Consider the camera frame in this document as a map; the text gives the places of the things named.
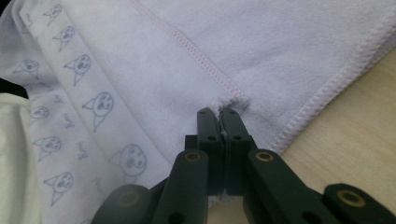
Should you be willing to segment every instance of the purple stitching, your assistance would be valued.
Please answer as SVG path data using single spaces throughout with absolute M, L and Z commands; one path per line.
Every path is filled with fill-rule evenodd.
M 326 106 L 336 95 L 345 90 L 362 72 L 367 70 L 375 52 L 396 32 L 396 7 L 369 34 L 367 39 L 357 48 L 350 63 L 326 83 L 302 110 L 289 122 L 270 144 L 270 148 L 278 153 L 282 152 L 297 134 Z
M 206 56 L 200 50 L 198 50 L 179 30 L 165 23 L 164 21 L 161 21 L 161 19 L 146 9 L 138 1 L 131 0 L 131 3 L 137 9 L 137 11 L 149 18 L 158 27 L 167 31 L 191 55 L 191 57 L 220 84 L 220 86 L 235 96 L 237 100 L 241 100 L 241 103 L 245 104 L 248 101 L 248 97 L 236 86 L 236 84 L 223 73 L 221 73 L 220 70 L 212 62 L 210 62 Z

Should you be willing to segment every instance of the printed cloth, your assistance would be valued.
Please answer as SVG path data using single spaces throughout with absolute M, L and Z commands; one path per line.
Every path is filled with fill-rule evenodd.
M 81 224 L 166 178 L 203 107 L 280 153 L 395 43 L 396 0 L 13 0 L 0 76 L 29 94 L 43 222 Z

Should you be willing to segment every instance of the wooden table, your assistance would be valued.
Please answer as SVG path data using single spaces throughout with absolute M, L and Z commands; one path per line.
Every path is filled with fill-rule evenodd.
M 334 99 L 282 158 L 311 189 L 347 183 L 396 214 L 396 49 Z M 242 200 L 210 208 L 208 223 L 248 223 Z

